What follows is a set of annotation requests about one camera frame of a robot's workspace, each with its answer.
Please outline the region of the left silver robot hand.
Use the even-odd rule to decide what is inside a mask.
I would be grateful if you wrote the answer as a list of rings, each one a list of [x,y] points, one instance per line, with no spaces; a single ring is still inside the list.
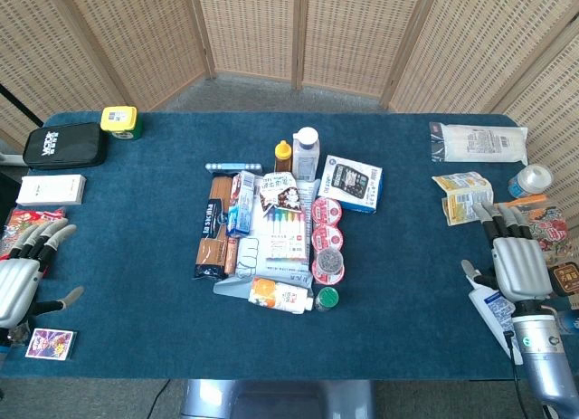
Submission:
[[[65,297],[38,301],[37,290],[52,265],[60,245],[76,233],[77,226],[66,218],[32,225],[24,230],[7,257],[1,261],[1,350],[14,341],[10,334],[31,316],[69,308],[84,293],[78,286]]]

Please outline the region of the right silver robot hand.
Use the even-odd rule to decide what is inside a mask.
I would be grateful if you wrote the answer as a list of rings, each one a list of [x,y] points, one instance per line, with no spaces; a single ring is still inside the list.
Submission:
[[[471,262],[461,262],[471,282],[498,290],[510,302],[543,301],[553,293],[543,252],[530,225],[515,207],[476,203],[473,211],[488,238],[494,271],[483,275]]]

